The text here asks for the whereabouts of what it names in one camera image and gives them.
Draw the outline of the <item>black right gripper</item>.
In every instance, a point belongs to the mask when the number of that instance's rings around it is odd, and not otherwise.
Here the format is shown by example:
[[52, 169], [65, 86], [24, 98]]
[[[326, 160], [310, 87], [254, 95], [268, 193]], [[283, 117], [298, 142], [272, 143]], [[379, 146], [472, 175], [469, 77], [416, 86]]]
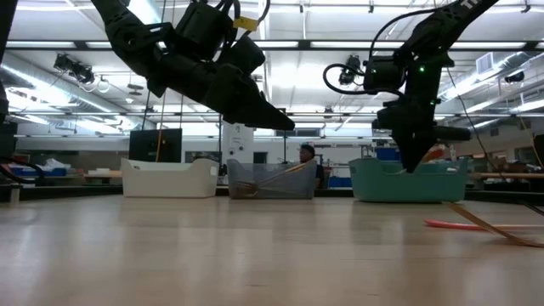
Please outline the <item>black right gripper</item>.
[[[434, 119], [442, 69], [451, 65], [450, 59], [417, 60], [405, 71], [404, 95], [383, 104], [372, 123], [373, 128], [390, 130], [397, 144], [400, 161], [407, 172], [413, 172], [434, 142], [461, 142], [471, 139], [464, 127], [439, 126]], [[412, 149], [416, 138], [415, 158]]]

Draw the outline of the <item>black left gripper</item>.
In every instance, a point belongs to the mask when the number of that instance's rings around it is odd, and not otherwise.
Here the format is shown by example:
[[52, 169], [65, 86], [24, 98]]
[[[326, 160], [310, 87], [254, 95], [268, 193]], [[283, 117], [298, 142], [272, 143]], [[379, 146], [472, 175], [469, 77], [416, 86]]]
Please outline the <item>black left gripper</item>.
[[264, 63], [260, 47], [248, 36], [224, 49], [216, 61], [202, 61], [146, 45], [147, 88], [162, 96], [168, 88], [209, 106], [228, 123], [250, 128], [288, 130], [295, 123], [270, 104], [251, 74]]

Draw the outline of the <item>orange plastic cutlery piece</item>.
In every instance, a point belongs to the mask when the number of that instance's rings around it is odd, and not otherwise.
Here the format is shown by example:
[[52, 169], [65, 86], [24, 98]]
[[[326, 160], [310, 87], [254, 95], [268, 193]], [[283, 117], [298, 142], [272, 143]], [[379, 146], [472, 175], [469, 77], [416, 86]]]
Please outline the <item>orange plastic cutlery piece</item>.
[[442, 160], [446, 156], [447, 146], [444, 144], [437, 144], [432, 147], [422, 158], [421, 163], [433, 163], [438, 160]]

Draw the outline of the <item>gold fork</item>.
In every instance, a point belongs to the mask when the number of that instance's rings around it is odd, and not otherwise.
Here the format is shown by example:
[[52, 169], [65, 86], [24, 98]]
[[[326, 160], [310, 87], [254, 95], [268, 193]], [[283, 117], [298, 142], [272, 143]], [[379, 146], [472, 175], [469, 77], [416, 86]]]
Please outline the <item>gold fork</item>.
[[265, 186], [272, 184], [273, 182], [285, 177], [288, 174], [298, 172], [302, 170], [304, 167], [305, 167], [304, 164], [299, 164], [294, 167], [290, 167], [281, 173], [277, 173], [257, 183], [236, 181], [235, 191], [241, 196], [249, 196], [249, 197], [255, 196]]

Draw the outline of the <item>pink-red cutlery piece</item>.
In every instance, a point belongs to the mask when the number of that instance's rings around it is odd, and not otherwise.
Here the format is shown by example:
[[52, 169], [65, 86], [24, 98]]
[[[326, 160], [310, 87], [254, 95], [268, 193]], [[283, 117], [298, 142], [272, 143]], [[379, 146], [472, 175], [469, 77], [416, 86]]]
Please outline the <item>pink-red cutlery piece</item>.
[[[434, 228], [451, 229], [451, 230], [484, 230], [484, 228], [477, 224], [460, 224], [439, 221], [435, 219], [424, 219], [423, 222]], [[544, 230], [544, 225], [539, 224], [495, 224], [494, 228], [499, 230]]]

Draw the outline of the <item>wooden utensil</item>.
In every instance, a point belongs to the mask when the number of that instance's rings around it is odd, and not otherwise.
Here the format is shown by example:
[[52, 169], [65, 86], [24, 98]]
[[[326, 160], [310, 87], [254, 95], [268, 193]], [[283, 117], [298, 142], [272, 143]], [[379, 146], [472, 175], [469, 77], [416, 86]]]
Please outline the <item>wooden utensil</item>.
[[484, 221], [482, 218], [469, 212], [463, 205], [451, 202], [442, 201], [443, 205], [446, 205], [449, 209], [455, 213], [461, 215], [468, 221], [477, 225], [482, 230], [488, 231], [492, 234], [499, 235], [507, 239], [510, 243], [523, 247], [538, 247], [544, 248], [544, 241], [536, 241], [531, 239], [522, 238], [520, 236], [511, 233], [512, 230], [535, 230], [539, 228], [544, 229], [544, 225], [528, 225], [528, 224], [491, 224]]

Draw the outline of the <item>blue crate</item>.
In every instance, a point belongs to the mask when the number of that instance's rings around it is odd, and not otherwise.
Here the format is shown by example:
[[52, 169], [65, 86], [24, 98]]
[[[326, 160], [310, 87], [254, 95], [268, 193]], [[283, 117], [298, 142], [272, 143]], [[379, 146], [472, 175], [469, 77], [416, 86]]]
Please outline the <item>blue crate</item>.
[[377, 147], [375, 149], [376, 157], [380, 161], [399, 162], [400, 151], [395, 147]]

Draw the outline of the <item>white cabinet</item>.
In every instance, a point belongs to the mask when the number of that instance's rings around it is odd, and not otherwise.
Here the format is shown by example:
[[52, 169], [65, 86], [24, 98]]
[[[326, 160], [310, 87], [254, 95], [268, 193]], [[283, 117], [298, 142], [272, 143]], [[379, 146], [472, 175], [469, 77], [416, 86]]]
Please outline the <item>white cabinet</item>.
[[224, 162], [230, 159], [240, 163], [253, 163], [254, 130], [243, 124], [223, 125], [222, 156]]

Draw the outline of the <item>teal plastic bin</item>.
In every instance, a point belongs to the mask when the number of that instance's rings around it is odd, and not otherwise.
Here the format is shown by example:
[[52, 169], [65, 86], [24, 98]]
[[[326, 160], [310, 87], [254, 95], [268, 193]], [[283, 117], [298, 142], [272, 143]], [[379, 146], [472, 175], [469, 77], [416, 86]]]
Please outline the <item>teal plastic bin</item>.
[[408, 173], [398, 161], [360, 158], [349, 164], [354, 197], [366, 202], [426, 203], [464, 199], [468, 160], [421, 163]]

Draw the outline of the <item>person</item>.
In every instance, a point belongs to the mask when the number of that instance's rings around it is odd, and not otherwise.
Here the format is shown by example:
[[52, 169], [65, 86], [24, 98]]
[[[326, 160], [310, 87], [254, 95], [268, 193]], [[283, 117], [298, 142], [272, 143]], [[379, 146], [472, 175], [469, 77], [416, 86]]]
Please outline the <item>person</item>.
[[[301, 163], [315, 162], [315, 148], [310, 144], [302, 144], [299, 149], [299, 161]], [[315, 173], [315, 188], [321, 189], [324, 183], [324, 168], [317, 164]]]

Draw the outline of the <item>yellow tag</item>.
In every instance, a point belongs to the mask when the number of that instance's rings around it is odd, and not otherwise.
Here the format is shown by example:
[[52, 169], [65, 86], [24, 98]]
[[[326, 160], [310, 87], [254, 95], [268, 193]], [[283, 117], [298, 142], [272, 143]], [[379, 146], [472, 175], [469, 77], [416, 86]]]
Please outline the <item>yellow tag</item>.
[[241, 28], [247, 31], [256, 31], [258, 28], [258, 25], [259, 25], [258, 20], [254, 20], [244, 16], [241, 16], [240, 18], [235, 18], [233, 22], [234, 28]]

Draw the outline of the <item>grey translucent plastic bin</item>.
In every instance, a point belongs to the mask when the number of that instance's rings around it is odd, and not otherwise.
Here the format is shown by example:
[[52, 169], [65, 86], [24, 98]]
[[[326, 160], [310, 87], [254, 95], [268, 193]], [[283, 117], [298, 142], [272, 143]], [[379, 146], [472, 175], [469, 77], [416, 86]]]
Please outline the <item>grey translucent plastic bin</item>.
[[[257, 183], [299, 164], [304, 164], [305, 167], [265, 186], [255, 196], [242, 196], [235, 191], [236, 181]], [[295, 164], [254, 164], [228, 160], [229, 197], [231, 199], [312, 199], [315, 192], [316, 166], [316, 161]]]

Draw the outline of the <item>white plastic bin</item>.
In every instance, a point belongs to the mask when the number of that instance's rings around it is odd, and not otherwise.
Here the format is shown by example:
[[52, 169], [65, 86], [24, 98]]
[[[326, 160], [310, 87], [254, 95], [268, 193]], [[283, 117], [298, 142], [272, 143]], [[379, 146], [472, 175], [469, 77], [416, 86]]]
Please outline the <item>white plastic bin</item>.
[[122, 159], [125, 197], [208, 198], [216, 195], [219, 164], [209, 159], [192, 163]]

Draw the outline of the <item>black panel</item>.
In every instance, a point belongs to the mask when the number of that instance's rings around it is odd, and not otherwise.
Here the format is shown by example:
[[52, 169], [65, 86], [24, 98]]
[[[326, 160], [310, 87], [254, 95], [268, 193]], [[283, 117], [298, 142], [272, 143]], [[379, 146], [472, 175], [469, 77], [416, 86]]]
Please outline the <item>black panel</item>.
[[181, 162], [183, 130], [132, 131], [129, 159], [141, 162]]

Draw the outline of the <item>black table frame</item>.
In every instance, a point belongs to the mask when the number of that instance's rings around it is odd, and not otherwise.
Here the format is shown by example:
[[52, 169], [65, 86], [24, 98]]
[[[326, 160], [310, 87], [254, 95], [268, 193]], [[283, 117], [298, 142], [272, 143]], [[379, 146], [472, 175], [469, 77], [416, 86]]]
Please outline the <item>black table frame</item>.
[[[21, 189], [14, 185], [0, 186], [0, 202], [15, 200], [43, 200], [54, 198], [82, 197], [82, 196], [110, 196], [121, 195], [122, 187], [114, 185], [100, 186], [42, 186], [35, 188]], [[528, 202], [537, 206], [544, 206], [544, 193], [539, 192], [511, 192], [511, 191], [486, 191], [467, 190], [465, 192], [467, 201], [488, 201], [503, 203]]]

